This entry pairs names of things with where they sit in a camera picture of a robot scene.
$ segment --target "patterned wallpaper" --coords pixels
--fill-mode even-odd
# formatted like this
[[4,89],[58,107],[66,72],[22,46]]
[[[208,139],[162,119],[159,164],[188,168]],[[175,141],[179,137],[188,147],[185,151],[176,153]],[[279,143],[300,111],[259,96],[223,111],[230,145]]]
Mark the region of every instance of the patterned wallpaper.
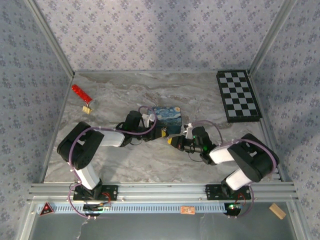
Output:
[[319,0],[298,0],[254,79],[279,157],[320,239]]
[[0,8],[0,239],[11,240],[69,79],[23,0],[1,0]]
[[248,69],[283,0],[36,0],[74,71]]

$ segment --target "chessboard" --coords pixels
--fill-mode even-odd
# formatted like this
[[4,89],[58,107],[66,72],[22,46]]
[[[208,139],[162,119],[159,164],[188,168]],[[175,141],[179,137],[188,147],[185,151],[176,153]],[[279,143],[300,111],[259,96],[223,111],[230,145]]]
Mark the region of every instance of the chessboard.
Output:
[[218,71],[216,78],[228,123],[258,122],[262,118],[245,70]]

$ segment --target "black mounting bracket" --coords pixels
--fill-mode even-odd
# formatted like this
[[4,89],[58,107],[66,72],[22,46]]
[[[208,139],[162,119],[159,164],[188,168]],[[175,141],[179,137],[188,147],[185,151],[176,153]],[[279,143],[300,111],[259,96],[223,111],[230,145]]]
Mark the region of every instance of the black mounting bracket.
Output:
[[118,196],[118,185],[102,185],[100,194],[93,198],[93,196],[85,190],[81,185],[77,186],[74,190],[74,201],[108,201],[108,198],[102,193],[108,193],[110,195],[110,201],[116,201]]
[[208,184],[205,185],[205,193],[207,200],[238,200],[239,194],[243,194],[246,200],[251,199],[251,193],[248,186],[243,186],[239,190],[234,191],[230,196],[223,193],[221,184]]

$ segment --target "cable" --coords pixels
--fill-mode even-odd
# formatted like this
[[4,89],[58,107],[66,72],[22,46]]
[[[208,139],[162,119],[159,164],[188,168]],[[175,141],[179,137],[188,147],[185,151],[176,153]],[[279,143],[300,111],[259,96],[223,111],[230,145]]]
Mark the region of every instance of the cable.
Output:
[[190,157],[190,152],[188,152],[188,156],[189,156],[189,158],[190,158],[192,161],[194,161],[194,162],[196,162],[196,163],[202,163],[202,162],[203,162],[203,161],[193,160],[193,159]]
[[72,184],[77,184],[77,182],[72,182],[72,183],[70,183],[70,185],[69,185],[69,190],[71,190],[71,185]]
[[254,202],[255,202],[254,191],[253,191],[253,189],[252,189],[251,186],[249,186],[249,189],[250,189],[250,192],[251,192],[251,204],[250,204],[250,206],[248,207],[248,209],[247,209],[243,214],[238,215],[238,216],[236,216],[235,218],[244,217],[245,215],[247,215],[247,214],[251,211],[252,207],[254,206]]
[[122,122],[120,122],[117,126],[115,126],[115,129],[118,129],[121,125],[123,125],[125,122],[124,121],[122,121]]
[[72,143],[72,145],[71,145],[71,148],[70,148],[70,152],[69,152],[69,157],[68,157],[68,158],[69,158],[69,159],[68,159],[69,161],[68,161],[68,163],[69,163],[69,165],[70,165],[71,171],[74,173],[74,175],[76,176],[76,178],[79,180],[79,183],[70,188],[69,193],[68,193],[68,196],[67,196],[67,199],[68,199],[68,201],[69,201],[69,203],[70,203],[70,206],[73,208],[73,210],[74,210],[79,216],[81,216],[81,217],[83,217],[83,218],[86,218],[86,219],[90,218],[90,216],[86,216],[85,214],[82,214],[81,212],[79,212],[79,211],[75,208],[75,206],[73,205],[73,203],[71,202],[71,198],[70,198],[71,192],[74,191],[74,189],[75,189],[77,186],[81,186],[81,185],[82,185],[81,178],[80,178],[79,175],[77,174],[76,169],[75,169],[75,167],[74,167],[73,164],[72,164],[72,153],[73,153],[73,151],[74,151],[74,148],[75,148],[77,142],[79,141],[79,139],[80,139],[86,132],[88,132],[88,131],[90,131],[90,130],[102,130],[102,131],[109,131],[109,132],[120,132],[120,133],[130,134],[130,135],[144,135],[144,134],[147,134],[147,133],[151,132],[151,131],[155,128],[155,126],[156,126],[156,123],[157,123],[157,115],[156,115],[156,113],[155,113],[155,111],[154,111],[154,109],[153,109],[152,107],[140,106],[139,109],[138,109],[138,111],[140,112],[140,110],[141,110],[142,108],[147,108],[147,109],[151,110],[152,113],[154,114],[154,122],[153,122],[153,125],[152,125],[151,128],[148,129],[147,131],[143,131],[143,132],[130,132],[130,131],[116,130],[116,129],[112,129],[112,128],[104,128],[104,127],[96,127],[96,126],[95,126],[95,127],[89,127],[89,128],[87,128],[87,129],[85,129],[84,131],[82,131],[82,132],[75,138],[75,140],[73,141],[73,143]]
[[78,184],[76,184],[76,185],[74,185],[73,187],[70,188],[70,191],[69,191],[69,193],[68,193],[67,199],[68,199],[69,204],[70,204],[70,206],[72,207],[72,209],[73,209],[79,216],[88,219],[89,216],[87,216],[87,215],[82,214],[81,212],[79,212],[79,211],[76,209],[76,207],[74,206],[74,204],[71,202],[70,195],[71,195],[72,191],[74,191],[74,190],[76,189],[76,187],[78,187],[78,186],[81,186],[81,183],[78,183]]
[[72,145],[71,145],[71,148],[70,148],[70,152],[69,152],[69,165],[71,167],[71,171],[74,172],[76,178],[81,181],[79,175],[77,174],[77,172],[75,171],[76,169],[74,168],[73,164],[72,164],[72,153],[74,151],[74,148],[77,144],[77,142],[79,141],[79,139],[88,131],[90,130],[101,130],[101,131],[109,131],[109,132],[120,132],[120,133],[124,133],[124,134],[130,134],[130,135],[145,135],[145,134],[148,134],[149,132],[151,132],[155,126],[156,126],[156,123],[157,123],[157,115],[154,111],[154,109],[152,107],[148,107],[148,106],[140,106],[139,107],[139,112],[142,108],[147,108],[149,110],[152,111],[152,113],[154,114],[154,122],[153,122],[153,125],[151,126],[150,129],[148,129],[147,131],[143,131],[143,132],[131,132],[131,131],[124,131],[124,130],[119,130],[119,129],[113,129],[113,128],[105,128],[105,127],[96,127],[96,126],[92,126],[92,127],[89,127],[87,129],[85,129],[84,131],[82,131],[76,138],[75,140],[73,141]]
[[246,205],[246,198],[245,198],[245,195],[243,195],[241,192],[239,192],[239,194],[238,194],[238,198],[237,198],[237,200],[234,202],[234,204],[236,204],[236,203],[239,201],[240,196],[242,196],[242,197],[243,197],[243,199],[244,199],[244,204],[243,204],[242,206]]
[[106,196],[108,198],[108,204],[110,204],[110,208],[111,208],[111,196],[108,192],[103,192],[102,195]]
[[219,130],[219,128],[218,128],[218,126],[217,126],[217,124],[216,123],[214,123],[214,122],[212,122],[212,121],[209,121],[209,120],[200,120],[200,121],[195,121],[195,122],[193,122],[192,123],[192,125],[197,125],[197,124],[203,124],[203,123],[207,123],[207,124],[211,124],[212,126],[214,126],[215,127],[215,129],[218,131],[218,133],[219,133],[219,136],[220,136],[220,140],[221,140],[221,144],[224,144],[224,139],[223,139],[223,137],[222,137],[222,134],[221,134],[221,132],[220,132],[220,130]]

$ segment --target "metal rail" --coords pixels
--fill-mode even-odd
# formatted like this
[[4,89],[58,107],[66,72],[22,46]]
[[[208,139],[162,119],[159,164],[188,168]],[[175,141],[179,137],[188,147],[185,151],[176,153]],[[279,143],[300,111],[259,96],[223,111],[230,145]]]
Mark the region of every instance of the metal rail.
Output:
[[[71,183],[35,183],[28,201],[65,203]],[[212,183],[113,183],[119,186],[117,203],[231,203],[233,200],[207,200],[206,184]],[[293,182],[260,182],[252,185],[255,202],[298,200]]]

